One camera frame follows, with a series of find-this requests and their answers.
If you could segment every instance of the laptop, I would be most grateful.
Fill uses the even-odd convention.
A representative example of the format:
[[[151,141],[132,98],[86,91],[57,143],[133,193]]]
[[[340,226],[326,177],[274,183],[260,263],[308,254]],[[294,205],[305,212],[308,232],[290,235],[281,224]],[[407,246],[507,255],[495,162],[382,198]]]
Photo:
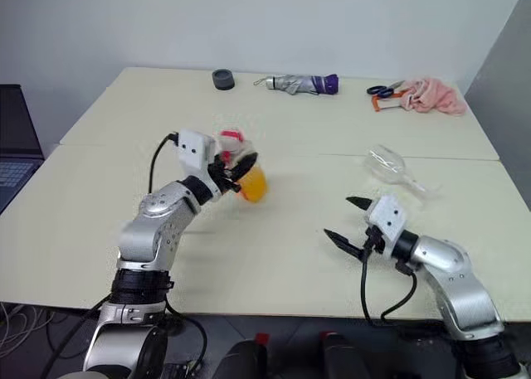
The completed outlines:
[[[0,214],[44,162],[20,85],[0,85]]]

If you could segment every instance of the laptop keyboard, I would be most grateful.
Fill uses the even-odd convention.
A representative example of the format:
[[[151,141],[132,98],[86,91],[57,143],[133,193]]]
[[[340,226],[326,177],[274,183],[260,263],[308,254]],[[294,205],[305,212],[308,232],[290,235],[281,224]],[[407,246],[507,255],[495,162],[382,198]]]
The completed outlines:
[[[33,167],[33,163],[0,162],[0,187],[15,187]]]

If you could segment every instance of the table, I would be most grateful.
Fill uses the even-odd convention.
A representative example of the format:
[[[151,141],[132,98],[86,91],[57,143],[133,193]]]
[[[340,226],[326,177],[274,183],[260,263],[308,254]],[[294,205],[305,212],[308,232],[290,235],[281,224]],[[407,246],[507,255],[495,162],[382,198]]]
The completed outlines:
[[[211,71],[127,68],[61,143],[155,149],[172,130],[217,134],[237,126],[263,154],[365,155],[383,143],[404,157],[498,159],[470,110],[459,118],[375,113],[365,90],[390,80],[341,78],[338,95],[293,96],[254,86],[261,74],[234,76],[236,87],[220,91]]]
[[[0,299],[88,308],[110,289],[120,229],[146,192],[152,150],[60,145],[0,216]],[[361,245],[363,215],[344,198],[393,192],[411,231],[450,239],[470,253],[475,273],[503,319],[529,320],[529,211],[496,161],[407,158],[441,196],[422,205],[380,183],[363,157],[263,154],[270,192],[259,204],[237,195],[207,204],[181,239],[169,294],[183,312],[362,316],[360,264],[333,246],[329,228]],[[155,187],[182,178],[166,147]],[[410,280],[375,255],[368,275],[373,314],[400,299]],[[437,318],[423,281],[394,315]]]

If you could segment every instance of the silver robotic arm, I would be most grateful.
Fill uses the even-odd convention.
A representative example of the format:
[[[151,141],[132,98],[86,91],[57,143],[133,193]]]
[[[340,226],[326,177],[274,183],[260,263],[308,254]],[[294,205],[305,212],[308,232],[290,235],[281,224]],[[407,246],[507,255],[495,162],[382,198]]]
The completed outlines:
[[[460,246],[404,229],[406,214],[397,199],[347,198],[366,211],[368,241],[360,250],[337,233],[325,230],[334,243],[361,261],[372,250],[397,260],[404,274],[419,272],[431,286],[455,354],[466,377],[529,378],[500,334],[504,325],[487,290],[474,276],[470,257]]]
[[[160,323],[166,293],[173,287],[169,271],[181,235],[201,205],[217,201],[228,190],[239,191],[235,181],[256,161],[256,153],[251,153],[227,170],[215,155],[213,138],[182,130],[170,139],[188,176],[148,194],[124,228],[111,294],[101,307],[83,372],[63,379],[159,378],[168,344]]]

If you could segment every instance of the pink cloth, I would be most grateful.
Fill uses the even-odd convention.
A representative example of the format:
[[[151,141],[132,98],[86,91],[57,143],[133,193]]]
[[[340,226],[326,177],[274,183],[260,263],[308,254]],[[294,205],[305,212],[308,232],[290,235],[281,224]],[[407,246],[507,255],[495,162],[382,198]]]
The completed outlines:
[[[463,115],[466,104],[457,98],[457,93],[435,78],[408,80],[400,90],[407,89],[400,98],[400,105],[407,110],[428,112],[437,109],[449,115]]]

